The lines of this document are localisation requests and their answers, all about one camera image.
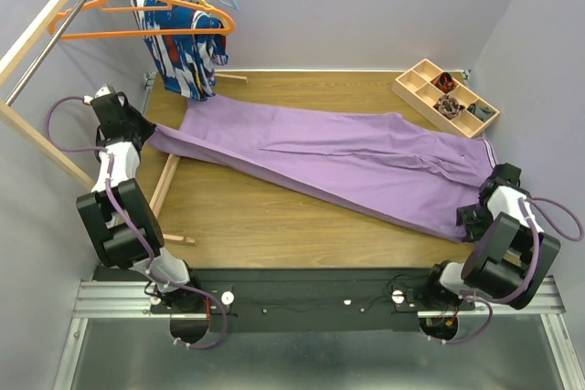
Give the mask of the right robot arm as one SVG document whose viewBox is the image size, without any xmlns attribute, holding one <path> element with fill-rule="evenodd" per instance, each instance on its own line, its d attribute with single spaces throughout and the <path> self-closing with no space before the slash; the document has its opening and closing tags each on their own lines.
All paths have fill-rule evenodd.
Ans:
<svg viewBox="0 0 585 390">
<path fill-rule="evenodd" d="M 497 165 L 480 186 L 477 203 L 456 210 L 463 240 L 474 248 L 464 263 L 445 260 L 432 267 L 420 287 L 427 307 L 458 305 L 464 295 L 516 310 L 532 301 L 560 243 L 537 224 L 520 176 L 521 169 L 510 163 Z"/>
</svg>

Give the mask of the orange plastic hanger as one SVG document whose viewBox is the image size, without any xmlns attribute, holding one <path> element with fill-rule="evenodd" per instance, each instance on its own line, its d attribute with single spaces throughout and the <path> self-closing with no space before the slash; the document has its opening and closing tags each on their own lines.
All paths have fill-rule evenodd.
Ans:
<svg viewBox="0 0 585 390">
<path fill-rule="evenodd" d="M 209 13 L 180 5 L 166 5 L 160 0 L 138 0 L 137 5 L 110 7 L 111 0 L 90 0 L 80 12 L 99 9 L 104 13 L 135 13 L 138 21 L 136 29 L 118 31 L 96 31 L 68 33 L 62 39 L 90 39 L 107 37 L 153 37 L 182 35 L 229 35 L 225 33 L 220 20 Z M 57 13 L 57 18 L 49 25 L 48 30 L 56 30 L 65 15 L 70 11 Z"/>
</svg>

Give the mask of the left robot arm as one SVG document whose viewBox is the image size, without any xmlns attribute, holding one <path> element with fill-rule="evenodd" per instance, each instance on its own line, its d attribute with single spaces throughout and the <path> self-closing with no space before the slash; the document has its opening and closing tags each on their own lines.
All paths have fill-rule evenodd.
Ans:
<svg viewBox="0 0 585 390">
<path fill-rule="evenodd" d="M 138 272 L 153 284 L 149 296 L 173 311 L 195 312 L 203 291 L 185 261 L 165 249 L 161 227 L 135 178 L 155 125 L 123 92 L 102 86 L 88 99 L 98 118 L 100 173 L 76 207 L 101 263 Z"/>
</svg>

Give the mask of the purple trousers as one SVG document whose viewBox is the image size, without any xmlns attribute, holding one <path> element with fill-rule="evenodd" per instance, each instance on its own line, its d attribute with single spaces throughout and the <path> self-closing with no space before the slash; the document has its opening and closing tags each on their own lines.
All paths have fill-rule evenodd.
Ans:
<svg viewBox="0 0 585 390">
<path fill-rule="evenodd" d="M 150 144 L 225 165 L 394 225 L 460 241 L 459 207 L 495 168 L 491 144 L 434 132 L 396 112 L 314 111 L 217 95 L 190 101 Z"/>
</svg>

